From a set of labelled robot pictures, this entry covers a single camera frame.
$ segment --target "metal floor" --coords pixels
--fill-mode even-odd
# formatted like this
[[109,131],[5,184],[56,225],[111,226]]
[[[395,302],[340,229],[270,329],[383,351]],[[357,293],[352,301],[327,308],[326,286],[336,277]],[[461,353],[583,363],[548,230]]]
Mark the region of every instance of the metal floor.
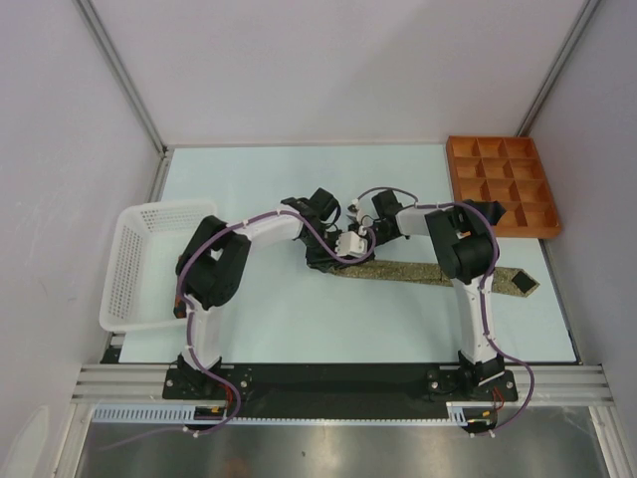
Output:
[[92,424],[77,477],[608,477],[586,407],[532,408],[495,439],[455,427],[234,425],[100,451],[155,426]]

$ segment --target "black metal base plate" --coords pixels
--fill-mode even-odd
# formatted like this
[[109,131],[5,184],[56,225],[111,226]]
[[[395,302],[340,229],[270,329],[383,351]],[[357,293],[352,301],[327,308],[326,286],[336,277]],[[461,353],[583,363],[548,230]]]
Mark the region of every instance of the black metal base plate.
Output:
[[[189,372],[171,368],[163,398],[225,400],[222,387],[211,380],[202,387]],[[239,416],[246,418],[446,418],[447,401],[492,402],[494,386],[505,401],[518,399],[510,371],[468,390],[457,368],[441,369],[435,363],[234,363],[216,366],[214,372],[240,390]]]

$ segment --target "white plastic basket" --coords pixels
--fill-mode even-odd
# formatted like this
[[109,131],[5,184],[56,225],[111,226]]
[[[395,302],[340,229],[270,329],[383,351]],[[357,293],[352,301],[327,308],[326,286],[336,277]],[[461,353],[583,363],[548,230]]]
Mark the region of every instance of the white plastic basket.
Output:
[[117,219],[100,307],[100,325],[129,332],[185,325],[172,314],[175,266],[201,220],[217,213],[211,201],[153,202]]

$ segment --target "light blue table surface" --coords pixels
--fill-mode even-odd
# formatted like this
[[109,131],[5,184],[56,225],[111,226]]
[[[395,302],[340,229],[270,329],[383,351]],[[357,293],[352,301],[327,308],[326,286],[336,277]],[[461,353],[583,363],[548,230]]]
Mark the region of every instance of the light blue table surface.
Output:
[[[420,202],[449,201],[444,146],[179,148],[162,200],[213,199],[220,218],[235,222],[318,187],[346,207],[373,186],[409,190]],[[363,206],[373,212],[369,199]],[[493,296],[502,349],[529,361],[575,361],[538,241],[499,242],[499,265],[523,268],[540,282],[528,298]],[[396,240],[379,247],[377,257],[436,262],[428,238]],[[170,362],[184,340],[183,328],[128,333],[120,361]],[[304,245],[291,241],[250,255],[241,288],[223,310],[221,343],[225,362],[456,361],[458,306],[451,288],[310,270]]]

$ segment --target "orange sorting tray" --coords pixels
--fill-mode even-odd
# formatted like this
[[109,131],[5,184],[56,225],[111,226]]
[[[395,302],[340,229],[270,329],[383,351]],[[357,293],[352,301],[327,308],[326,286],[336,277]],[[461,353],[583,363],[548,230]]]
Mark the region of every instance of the orange sorting tray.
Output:
[[447,160],[456,200],[500,201],[500,237],[555,237],[555,204],[530,137],[449,136]]

